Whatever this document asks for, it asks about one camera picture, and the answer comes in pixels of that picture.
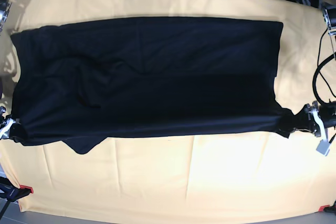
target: red clip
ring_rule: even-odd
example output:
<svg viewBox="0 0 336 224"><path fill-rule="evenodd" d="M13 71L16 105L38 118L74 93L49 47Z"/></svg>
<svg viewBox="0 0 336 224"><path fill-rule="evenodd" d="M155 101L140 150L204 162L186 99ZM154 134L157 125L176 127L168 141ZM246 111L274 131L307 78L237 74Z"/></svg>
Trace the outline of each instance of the red clip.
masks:
<svg viewBox="0 0 336 224"><path fill-rule="evenodd" d="M33 188L32 188L32 187L30 187L30 186L22 186L22 185L20 185L20 189L29 189L31 194L33 194L33 193L34 193L34 190L33 190Z"/></svg>
<svg viewBox="0 0 336 224"><path fill-rule="evenodd" d="M323 212L326 207L330 207L330 205L320 207L319 212Z"/></svg>

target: beige fabric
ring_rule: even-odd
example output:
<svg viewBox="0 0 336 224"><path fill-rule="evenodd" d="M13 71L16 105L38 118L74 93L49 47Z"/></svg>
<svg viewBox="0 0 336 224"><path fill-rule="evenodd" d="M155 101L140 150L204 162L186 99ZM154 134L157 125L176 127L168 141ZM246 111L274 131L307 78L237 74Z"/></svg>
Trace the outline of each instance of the beige fabric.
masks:
<svg viewBox="0 0 336 224"><path fill-rule="evenodd" d="M8 96L19 72L8 37L13 31L129 16L214 16L284 23L275 91L294 113L314 100L311 80L321 13L281 0L13 0L0 37ZM328 37L322 59L331 54ZM335 83L335 65L323 70ZM326 85L318 89L327 100ZM123 224L247 223L304 215L336 199L335 146L328 157L319 139L295 133L289 140L264 132L236 135L108 139L86 155L64 143L23 147L1 141L0 159L15 185L35 193L23 211Z"/></svg>

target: cable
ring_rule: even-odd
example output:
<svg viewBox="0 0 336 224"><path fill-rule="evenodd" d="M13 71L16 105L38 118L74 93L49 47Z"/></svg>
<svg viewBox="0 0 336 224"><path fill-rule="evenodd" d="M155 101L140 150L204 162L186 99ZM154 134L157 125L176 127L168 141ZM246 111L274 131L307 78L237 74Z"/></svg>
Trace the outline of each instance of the cable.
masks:
<svg viewBox="0 0 336 224"><path fill-rule="evenodd" d="M332 136L331 140L329 141L330 144L332 144L332 142L334 141L335 137L336 137L336 133L335 133L334 136Z"/></svg>
<svg viewBox="0 0 336 224"><path fill-rule="evenodd" d="M297 3L303 4L302 0L296 0Z"/></svg>
<svg viewBox="0 0 336 224"><path fill-rule="evenodd" d="M317 80L317 76L320 74L321 69L328 63L330 62L332 59L334 58L334 54L332 54L331 56L329 56L327 59L325 59L321 64L319 64L319 66L317 67L317 69L315 70L314 76L313 76L313 92L314 95L316 97L316 100L321 104L321 105L327 105L319 96L319 94L317 93L317 88L316 88L316 80Z"/></svg>
<svg viewBox="0 0 336 224"><path fill-rule="evenodd" d="M322 34L322 36L321 36L321 38L320 38L319 54L318 54L318 56L317 56L317 66L319 66L319 62L320 62L320 54L321 54L322 39L323 39L324 35L327 33L327 31L328 31L328 29L326 29L326 30L324 31L324 33ZM336 98L336 95L332 92L332 89L331 89L329 83L327 82L327 80L325 79L325 77L323 76L323 74L322 74L322 73L319 73L319 74L321 75L321 77L322 77L322 79L325 81L325 83L327 84L327 86L328 86L328 88L329 88L329 90L330 90L332 96Z"/></svg>

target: black t-shirt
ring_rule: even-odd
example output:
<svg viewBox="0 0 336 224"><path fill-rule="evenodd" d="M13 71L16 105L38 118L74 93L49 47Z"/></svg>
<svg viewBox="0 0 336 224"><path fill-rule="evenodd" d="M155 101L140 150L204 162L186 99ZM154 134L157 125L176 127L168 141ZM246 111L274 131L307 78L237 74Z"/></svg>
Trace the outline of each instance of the black t-shirt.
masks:
<svg viewBox="0 0 336 224"><path fill-rule="evenodd" d="M23 145L278 131L279 22L136 17L12 35Z"/></svg>

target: black garment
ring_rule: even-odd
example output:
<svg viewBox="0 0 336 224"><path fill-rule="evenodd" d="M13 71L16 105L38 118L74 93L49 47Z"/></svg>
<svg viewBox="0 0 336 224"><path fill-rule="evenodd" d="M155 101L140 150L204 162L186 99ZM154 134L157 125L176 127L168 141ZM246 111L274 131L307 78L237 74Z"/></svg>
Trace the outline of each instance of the black garment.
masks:
<svg viewBox="0 0 336 224"><path fill-rule="evenodd" d="M14 34L22 144L62 140L83 154L108 136L277 132L291 113L273 88L282 27L138 17Z"/></svg>

